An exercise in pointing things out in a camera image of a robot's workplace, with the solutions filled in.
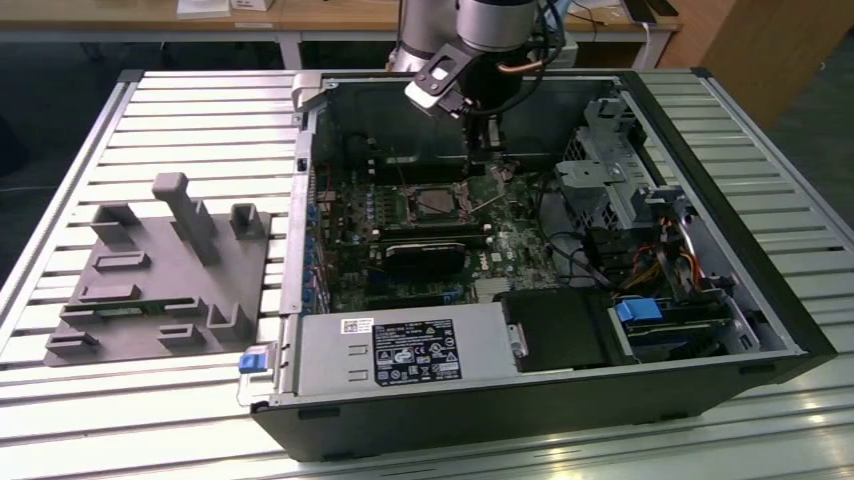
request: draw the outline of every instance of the white label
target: white label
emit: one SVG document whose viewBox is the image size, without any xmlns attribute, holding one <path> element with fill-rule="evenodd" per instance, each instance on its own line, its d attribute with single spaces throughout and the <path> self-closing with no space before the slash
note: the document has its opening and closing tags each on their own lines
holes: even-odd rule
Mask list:
<svg viewBox="0 0 854 480">
<path fill-rule="evenodd" d="M 101 317 L 124 317 L 126 315 L 141 315 L 138 308 L 116 308 L 113 310 L 98 310 L 96 312 Z"/>
<path fill-rule="evenodd" d="M 240 22 L 235 23 L 236 28 L 272 28 L 272 23 L 263 22 Z"/>
<path fill-rule="evenodd" d="M 373 327 L 372 318 L 344 318 L 341 319 L 341 334 L 371 333 Z"/>
</svg>

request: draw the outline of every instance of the table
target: table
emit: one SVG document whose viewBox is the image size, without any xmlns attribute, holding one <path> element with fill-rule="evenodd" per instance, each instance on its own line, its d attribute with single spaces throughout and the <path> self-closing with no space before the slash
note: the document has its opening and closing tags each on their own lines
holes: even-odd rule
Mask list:
<svg viewBox="0 0 854 480">
<path fill-rule="evenodd" d="M 596 26 L 577 17 L 567 16 L 565 30 L 576 42 L 639 43 L 634 68 L 655 68 L 667 40 L 679 29 L 675 17 L 658 17 L 647 39 L 642 27 L 630 23 L 622 7 L 592 11 Z M 393 41 L 397 25 L 396 0 L 287 0 L 281 11 L 281 57 L 287 68 L 301 68 L 300 42 L 307 41 Z"/>
<path fill-rule="evenodd" d="M 854 233 L 714 79 L 683 72 L 640 75 L 839 358 L 696 418 L 315 464 L 288 458 L 237 405 L 239 354 L 40 366 L 96 240 L 96 204 L 125 201 L 138 216 L 167 214 L 149 191 L 163 171 L 187 173 L 189 194 L 211 213 L 245 201 L 273 214 L 259 340 L 279 321 L 293 72 L 126 75 L 0 290 L 2 477 L 722 480 L 850 473 Z M 676 182 L 648 147 L 667 183 Z"/>
<path fill-rule="evenodd" d="M 0 43 L 279 42 L 284 5 L 179 20 L 176 0 L 0 0 Z"/>
<path fill-rule="evenodd" d="M 231 17 L 200 20 L 177 20 L 175 9 L 176 0 L 0 0 L 0 43 L 267 41 L 279 44 L 287 68 L 300 69 L 304 41 L 392 41 L 396 36 L 396 0 L 276 0 L 267 12 L 232 10 Z M 575 40 L 638 43 L 634 66 L 652 68 L 678 19 L 662 17 L 647 39 L 622 8 L 592 13 L 606 24 L 595 33 L 590 21 L 565 19 Z"/>
</svg>

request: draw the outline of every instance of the warning label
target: warning label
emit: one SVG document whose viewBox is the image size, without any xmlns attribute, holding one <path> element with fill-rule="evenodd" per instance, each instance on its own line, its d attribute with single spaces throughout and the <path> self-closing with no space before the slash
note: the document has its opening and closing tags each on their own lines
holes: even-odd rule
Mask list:
<svg viewBox="0 0 854 480">
<path fill-rule="evenodd" d="M 463 378 L 449 319 L 373 325 L 373 355 L 380 387 Z"/>
</svg>

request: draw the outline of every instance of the aluminum extrusion table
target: aluminum extrusion table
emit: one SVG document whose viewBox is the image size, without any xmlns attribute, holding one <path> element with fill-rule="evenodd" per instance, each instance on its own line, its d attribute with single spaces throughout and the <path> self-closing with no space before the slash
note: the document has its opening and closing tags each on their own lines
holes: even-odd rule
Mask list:
<svg viewBox="0 0 854 480">
<path fill-rule="evenodd" d="M 235 398 L 239 354 L 42 367 L 46 336 L 96 240 L 86 226 L 96 205 L 126 201 L 137 215 L 164 215 L 149 191 L 158 172 L 187 174 L 189 194 L 205 200 L 211 213 L 243 201 L 273 213 L 259 340 L 279 321 L 296 132 L 292 72 L 148 72 L 117 84 L 0 292 L 0 476 L 850 475 L 852 232 L 712 79 L 680 71 L 642 77 L 822 325 L 838 359 L 783 385 L 748 391 L 698 418 L 331 464 L 291 460 L 249 419 Z M 651 155 L 658 157 L 654 148 Z M 659 168 L 675 182 L 663 163 Z"/>
</svg>

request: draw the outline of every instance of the green circuit board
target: green circuit board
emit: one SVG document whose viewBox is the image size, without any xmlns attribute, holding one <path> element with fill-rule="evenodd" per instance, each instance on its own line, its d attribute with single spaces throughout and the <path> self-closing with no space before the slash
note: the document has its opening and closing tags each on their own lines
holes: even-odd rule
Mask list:
<svg viewBox="0 0 854 480">
<path fill-rule="evenodd" d="M 335 201 L 321 207 L 333 312 L 397 303 L 421 306 L 421 299 L 431 304 L 440 300 L 444 305 L 491 301 L 476 289 L 479 280 L 485 279 L 505 279 L 507 289 L 556 285 L 524 178 L 504 181 L 487 171 L 452 184 L 376 186 L 355 176 L 352 180 L 335 192 Z M 480 225 L 488 231 L 487 244 L 465 249 L 463 268 L 451 275 L 429 281 L 388 278 L 381 268 L 385 247 L 372 241 L 372 230 L 377 226 L 387 231 L 407 230 L 429 224 Z"/>
</svg>

